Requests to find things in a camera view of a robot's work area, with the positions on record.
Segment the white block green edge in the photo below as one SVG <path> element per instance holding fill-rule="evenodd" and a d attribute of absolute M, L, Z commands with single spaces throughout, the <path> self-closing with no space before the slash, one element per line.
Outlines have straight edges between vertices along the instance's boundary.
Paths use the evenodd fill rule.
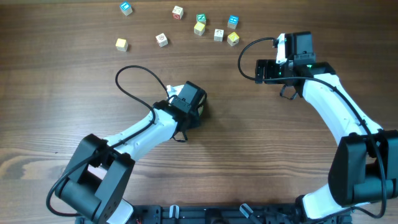
<path fill-rule="evenodd" d="M 201 116 L 202 112 L 204 110 L 204 106 L 202 105 L 201 107 L 199 107 L 198 109 L 198 114 Z"/>

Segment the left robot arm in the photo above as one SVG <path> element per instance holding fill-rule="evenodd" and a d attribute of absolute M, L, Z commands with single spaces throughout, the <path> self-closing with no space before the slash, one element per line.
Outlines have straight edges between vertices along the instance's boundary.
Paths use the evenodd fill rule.
<path fill-rule="evenodd" d="M 177 133 L 200 125 L 207 98 L 192 82 L 167 87 L 168 98 L 125 131 L 100 139 L 83 138 L 51 194 L 88 223 L 127 223 L 133 206 L 123 199 L 135 163 Z"/>

